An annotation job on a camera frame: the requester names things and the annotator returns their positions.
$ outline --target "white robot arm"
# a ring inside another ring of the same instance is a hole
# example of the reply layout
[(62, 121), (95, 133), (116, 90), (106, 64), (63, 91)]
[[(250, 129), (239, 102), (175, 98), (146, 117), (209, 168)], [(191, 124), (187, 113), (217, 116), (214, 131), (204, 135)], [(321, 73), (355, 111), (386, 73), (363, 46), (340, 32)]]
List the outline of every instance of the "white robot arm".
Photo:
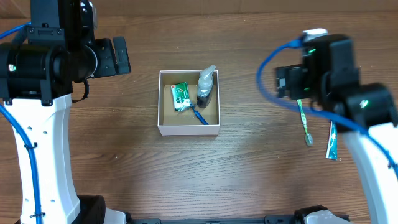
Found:
[[(398, 147), (395, 138), (398, 138), (398, 128), (392, 123), (372, 126), (369, 132), (384, 148), (388, 149), (392, 158), (398, 161)], [(386, 166), (388, 160), (380, 149), (366, 136), (358, 132), (342, 134), (344, 143), (350, 151), (366, 200), (368, 201), (371, 223), (398, 223), (398, 179), (395, 172)], [(317, 211), (308, 214), (306, 224), (345, 224), (343, 220), (330, 211)]]
[[(95, 39), (96, 9), (88, 0), (31, 0), (30, 5), (32, 22), (0, 35), (21, 30), (11, 43), (0, 44), (0, 98), (22, 128), (14, 129), (22, 178), (21, 222), (125, 224), (126, 214), (106, 208), (103, 197), (77, 196), (68, 140), (70, 107), (76, 102), (72, 83), (85, 84), (84, 99), (88, 78), (129, 73), (124, 37), (115, 37), (113, 43)], [(21, 133), (28, 138), (23, 141)], [(35, 163), (37, 177), (30, 167)]]

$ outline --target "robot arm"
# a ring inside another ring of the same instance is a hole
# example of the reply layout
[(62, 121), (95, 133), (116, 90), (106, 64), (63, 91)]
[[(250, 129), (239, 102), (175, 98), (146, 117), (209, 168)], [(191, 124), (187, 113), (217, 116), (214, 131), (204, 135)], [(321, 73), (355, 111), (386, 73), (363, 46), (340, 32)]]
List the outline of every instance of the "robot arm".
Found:
[[(325, 111), (354, 121), (398, 161), (394, 100), (382, 84), (360, 85), (353, 41), (341, 34), (327, 35), (324, 29), (305, 31), (302, 41), (303, 64), (276, 68), (278, 97), (310, 98)], [(339, 124), (337, 129), (357, 165), (372, 223), (398, 223), (398, 177), (393, 169), (397, 164), (391, 164), (381, 149), (358, 131)], [(311, 213), (304, 221), (328, 223), (323, 216)]]
[(31, 25), (0, 45), (0, 98), (34, 149), (41, 214), (35, 214), (32, 171), (16, 136), (22, 178), (21, 223), (125, 224), (126, 215), (104, 199), (77, 196), (72, 181), (68, 121), (72, 82), (131, 71), (124, 37), (95, 39), (96, 10), (87, 0), (31, 0)]

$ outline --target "green led light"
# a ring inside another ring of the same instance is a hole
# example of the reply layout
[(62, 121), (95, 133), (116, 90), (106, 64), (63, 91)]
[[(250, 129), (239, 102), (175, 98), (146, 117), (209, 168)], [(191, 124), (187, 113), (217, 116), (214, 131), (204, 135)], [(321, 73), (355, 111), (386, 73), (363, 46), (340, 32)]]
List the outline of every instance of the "green led light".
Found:
[(369, 104), (369, 100), (362, 100), (361, 102), (360, 102), (360, 106), (361, 106), (361, 108), (363, 109), (363, 108), (365, 108), (367, 105)]
[(17, 70), (17, 67), (15, 66), (15, 65), (8, 65), (8, 70), (10, 71), (10, 72), (15, 72), (15, 70)]

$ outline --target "clear plastic bottle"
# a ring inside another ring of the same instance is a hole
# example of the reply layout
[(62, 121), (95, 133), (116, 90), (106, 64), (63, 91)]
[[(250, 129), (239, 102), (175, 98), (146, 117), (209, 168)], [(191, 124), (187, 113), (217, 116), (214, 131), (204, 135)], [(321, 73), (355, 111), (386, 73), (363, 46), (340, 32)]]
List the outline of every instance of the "clear plastic bottle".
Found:
[(213, 72), (216, 70), (216, 65), (200, 72), (197, 91), (197, 105), (200, 108), (205, 108), (211, 100), (211, 90), (213, 89)]

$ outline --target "green toothbrush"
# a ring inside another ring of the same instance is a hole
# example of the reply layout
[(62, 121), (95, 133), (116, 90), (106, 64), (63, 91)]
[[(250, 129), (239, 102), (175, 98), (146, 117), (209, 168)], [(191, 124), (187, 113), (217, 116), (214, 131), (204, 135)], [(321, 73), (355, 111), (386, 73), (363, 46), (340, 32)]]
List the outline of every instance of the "green toothbrush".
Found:
[(308, 133), (307, 119), (306, 119), (305, 114), (304, 114), (303, 105), (302, 105), (301, 100), (297, 100), (297, 104), (298, 104), (298, 107), (300, 108), (301, 121), (303, 122), (303, 126), (304, 126), (305, 142), (307, 143), (308, 146), (312, 146), (313, 145), (313, 138), (312, 138), (312, 135), (310, 133)]

